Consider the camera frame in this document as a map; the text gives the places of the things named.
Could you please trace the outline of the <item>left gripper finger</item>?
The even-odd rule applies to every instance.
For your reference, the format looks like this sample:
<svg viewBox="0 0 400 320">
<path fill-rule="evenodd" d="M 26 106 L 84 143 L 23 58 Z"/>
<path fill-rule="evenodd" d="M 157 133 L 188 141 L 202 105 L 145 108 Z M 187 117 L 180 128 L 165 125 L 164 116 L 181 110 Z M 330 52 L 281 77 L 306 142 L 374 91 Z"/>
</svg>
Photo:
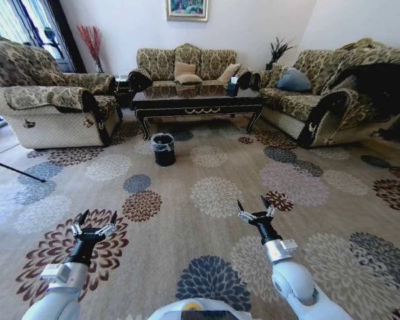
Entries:
<svg viewBox="0 0 400 320">
<path fill-rule="evenodd" d="M 71 230 L 73 232 L 73 236 L 76 237 L 82 234 L 81 226 L 84 224 L 86 217 L 89 214 L 89 210 L 86 210 L 81 216 L 75 220 L 75 222 L 71 225 Z"/>
<path fill-rule="evenodd" d="M 117 220 L 117 212 L 115 211 L 114 214 L 111 216 L 110 222 L 105 225 L 104 227 L 100 228 L 100 230 L 96 231 L 98 236 L 108 237 L 113 234 L 116 230 L 116 220 Z"/>
</svg>

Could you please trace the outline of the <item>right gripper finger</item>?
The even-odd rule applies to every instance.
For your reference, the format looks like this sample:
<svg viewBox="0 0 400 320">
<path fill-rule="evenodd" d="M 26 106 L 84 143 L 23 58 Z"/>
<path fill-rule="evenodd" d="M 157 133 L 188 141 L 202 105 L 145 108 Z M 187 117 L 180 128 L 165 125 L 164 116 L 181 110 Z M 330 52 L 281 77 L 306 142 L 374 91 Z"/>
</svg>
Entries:
<svg viewBox="0 0 400 320">
<path fill-rule="evenodd" d="M 254 221 L 256 217 L 248 212 L 246 212 L 240 202 L 240 200 L 237 200 L 237 208 L 239 210 L 238 217 L 248 223 Z"/>
<path fill-rule="evenodd" d="M 263 217 L 270 217 L 273 218 L 274 217 L 274 213 L 275 213 L 275 208 L 274 206 L 272 206 L 272 204 L 270 204 L 270 202 L 268 202 L 268 200 L 261 195 L 261 200 L 265 206 L 266 211 L 262 214 Z"/>
</svg>

